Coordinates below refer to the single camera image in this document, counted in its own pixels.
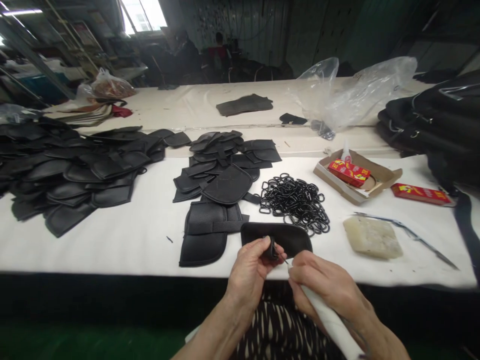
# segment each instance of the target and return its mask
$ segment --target red package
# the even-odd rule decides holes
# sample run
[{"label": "red package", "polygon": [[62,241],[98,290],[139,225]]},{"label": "red package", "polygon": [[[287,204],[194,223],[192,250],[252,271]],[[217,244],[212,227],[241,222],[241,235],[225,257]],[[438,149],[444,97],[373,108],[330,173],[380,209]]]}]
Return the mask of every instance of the red package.
[{"label": "red package", "polygon": [[340,180],[359,188],[370,177],[370,170],[337,159],[328,165],[328,171],[335,175]]},{"label": "red package", "polygon": [[407,185],[398,182],[391,186],[391,190],[397,198],[417,200],[436,205],[445,205],[451,203],[447,195],[443,191],[439,190]]}]

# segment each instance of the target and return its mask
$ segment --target factory floor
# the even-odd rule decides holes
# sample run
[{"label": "factory floor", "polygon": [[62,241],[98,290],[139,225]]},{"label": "factory floor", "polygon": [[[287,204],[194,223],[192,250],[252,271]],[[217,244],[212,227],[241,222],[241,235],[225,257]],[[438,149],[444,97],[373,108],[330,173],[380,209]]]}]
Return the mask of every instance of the factory floor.
[{"label": "factory floor", "polygon": [[[0,275],[0,360],[169,359],[226,279]],[[480,294],[362,286],[412,360],[479,356]]]}]

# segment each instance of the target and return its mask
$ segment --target black bag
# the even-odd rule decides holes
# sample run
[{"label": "black bag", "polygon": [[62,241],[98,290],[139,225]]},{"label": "black bag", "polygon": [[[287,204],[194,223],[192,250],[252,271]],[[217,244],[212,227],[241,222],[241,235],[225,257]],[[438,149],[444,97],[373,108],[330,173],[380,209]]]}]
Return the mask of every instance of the black bag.
[{"label": "black bag", "polygon": [[391,147],[428,155],[445,189],[454,182],[480,188],[480,70],[389,101],[378,119],[376,129]]}]

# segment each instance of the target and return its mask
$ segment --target clear plastic bag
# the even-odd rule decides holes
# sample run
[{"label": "clear plastic bag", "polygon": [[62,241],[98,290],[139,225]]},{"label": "clear plastic bag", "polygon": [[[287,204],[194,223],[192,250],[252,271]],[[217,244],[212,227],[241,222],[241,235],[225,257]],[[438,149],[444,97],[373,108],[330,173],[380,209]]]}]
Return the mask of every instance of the clear plastic bag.
[{"label": "clear plastic bag", "polygon": [[0,105],[0,124],[22,124],[31,119],[38,119],[42,111],[15,104]]},{"label": "clear plastic bag", "polygon": [[329,57],[305,71],[288,88],[306,119],[312,121],[325,117],[325,108],[338,70],[339,59]]},{"label": "clear plastic bag", "polygon": [[384,108],[388,101],[396,99],[397,91],[412,80],[416,69],[417,59],[401,56],[357,72],[331,95],[322,120],[332,132],[360,123],[375,106]]},{"label": "clear plastic bag", "polygon": [[100,68],[91,88],[97,98],[123,99],[137,93],[128,81],[110,75],[109,71],[103,68]]}]

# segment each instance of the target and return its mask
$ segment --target bar of soap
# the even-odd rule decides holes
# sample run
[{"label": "bar of soap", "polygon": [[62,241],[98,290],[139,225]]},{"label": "bar of soap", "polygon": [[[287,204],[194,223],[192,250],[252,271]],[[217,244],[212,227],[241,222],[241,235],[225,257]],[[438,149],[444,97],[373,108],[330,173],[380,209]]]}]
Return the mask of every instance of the bar of soap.
[{"label": "bar of soap", "polygon": [[351,248],[361,254],[381,259],[395,259],[404,252],[394,229],[386,221],[353,216],[343,222]]}]

